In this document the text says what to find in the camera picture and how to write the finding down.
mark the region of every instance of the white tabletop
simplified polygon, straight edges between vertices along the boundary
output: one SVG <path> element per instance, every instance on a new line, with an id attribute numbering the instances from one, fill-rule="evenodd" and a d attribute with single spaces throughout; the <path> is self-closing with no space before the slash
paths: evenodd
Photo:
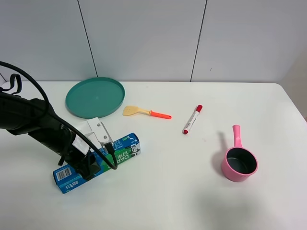
<path id="1" fill-rule="evenodd" d="M 77 82 L 40 82 L 56 113 Z M 307 125 L 281 86 L 271 83 L 122 82 L 123 105 L 101 118 L 114 140 L 135 132 L 142 154 L 63 195 L 52 171 L 59 156 L 27 135 L 0 130 L 2 230 L 306 230 Z M 39 97 L 24 82 L 21 95 Z M 198 104 L 203 110 L 181 133 Z M 166 113 L 134 115 L 126 105 Z M 220 162 L 232 125 L 259 161 L 234 183 Z"/>

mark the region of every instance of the teal plate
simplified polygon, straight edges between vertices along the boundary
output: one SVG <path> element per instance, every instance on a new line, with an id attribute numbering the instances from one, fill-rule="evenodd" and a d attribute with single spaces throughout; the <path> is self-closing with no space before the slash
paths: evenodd
<path id="1" fill-rule="evenodd" d="M 66 95 L 66 107 L 74 115 L 86 119 L 104 117 L 123 103 L 125 89 L 111 78 L 91 78 L 79 82 Z"/>

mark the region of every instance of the yellow spatula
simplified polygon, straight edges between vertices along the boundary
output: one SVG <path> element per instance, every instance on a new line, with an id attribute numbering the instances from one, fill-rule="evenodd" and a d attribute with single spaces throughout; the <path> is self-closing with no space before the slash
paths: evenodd
<path id="1" fill-rule="evenodd" d="M 136 113 L 147 114 L 150 116 L 156 116 L 156 117 L 165 118 L 165 119 L 172 118 L 172 116 L 170 115 L 156 113 L 156 112 L 153 112 L 152 110 L 151 111 L 143 110 L 136 106 L 126 106 L 123 111 L 124 116 L 129 116 L 129 115 L 136 114 Z"/>

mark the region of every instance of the white marker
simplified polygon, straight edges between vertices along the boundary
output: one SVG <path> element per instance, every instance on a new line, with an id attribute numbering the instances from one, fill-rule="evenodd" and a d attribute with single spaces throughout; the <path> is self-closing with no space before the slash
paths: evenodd
<path id="1" fill-rule="evenodd" d="M 188 132 L 190 131 L 192 125 L 194 124 L 194 121 L 196 120 L 198 114 L 200 114 L 201 109 L 202 109 L 202 105 L 199 104 L 197 106 L 195 112 L 191 116 L 190 120 L 188 121 L 187 125 L 184 127 L 183 134 L 188 134 Z"/>

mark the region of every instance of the pink saucepan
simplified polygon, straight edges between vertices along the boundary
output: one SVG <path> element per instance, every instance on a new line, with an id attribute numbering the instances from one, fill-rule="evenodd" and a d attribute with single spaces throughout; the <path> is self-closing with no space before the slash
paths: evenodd
<path id="1" fill-rule="evenodd" d="M 229 180 L 241 182 L 254 174 L 258 169 L 256 157 L 247 149 L 242 147 L 240 126 L 232 126 L 234 130 L 235 146 L 230 148 L 223 161 L 222 171 Z"/>

